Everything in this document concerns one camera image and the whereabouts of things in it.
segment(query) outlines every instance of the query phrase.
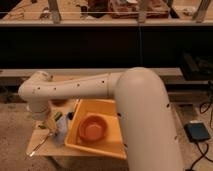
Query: black cable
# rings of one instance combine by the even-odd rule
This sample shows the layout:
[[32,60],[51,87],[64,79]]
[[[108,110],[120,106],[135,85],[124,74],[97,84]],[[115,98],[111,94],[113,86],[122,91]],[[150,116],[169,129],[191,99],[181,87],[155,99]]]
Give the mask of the black cable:
[[196,165],[202,158],[204,158],[204,157],[206,156],[206,154],[208,153],[208,151],[209,151],[209,144],[206,143],[206,150],[205,150],[205,152],[202,153],[201,156],[200,156],[198,159],[196,159],[196,160],[192,163],[190,169],[187,169],[186,171],[195,171],[195,170],[193,170],[193,168],[195,167],[195,165]]
[[[209,86],[210,86],[209,87],[209,93],[210,93],[209,101],[200,104],[200,107],[199,107],[200,114],[206,113],[213,104],[213,85],[212,85],[211,81],[209,81]],[[209,127],[213,131],[212,121],[213,121],[213,108],[211,109],[210,121],[209,121]]]
[[[204,154],[198,143],[196,143],[196,146],[197,146],[198,150],[200,151],[200,153],[201,153],[201,154]],[[210,159],[210,158],[209,158],[208,156],[206,156],[206,155],[205,155],[205,159],[208,160],[209,162],[212,162],[212,163],[213,163],[213,160]]]
[[199,107],[200,114],[206,113],[210,109],[211,105],[212,105],[212,98],[210,98],[209,102],[203,102],[203,103],[201,103],[200,107]]

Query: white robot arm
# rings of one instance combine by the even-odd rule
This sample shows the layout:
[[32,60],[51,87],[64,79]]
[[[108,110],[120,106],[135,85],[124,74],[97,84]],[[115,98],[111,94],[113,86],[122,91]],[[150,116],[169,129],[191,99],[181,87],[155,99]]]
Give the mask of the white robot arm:
[[149,69],[62,82],[39,71],[21,85],[19,95],[31,112],[43,116],[50,99],[114,98],[130,170],[184,170],[166,89]]

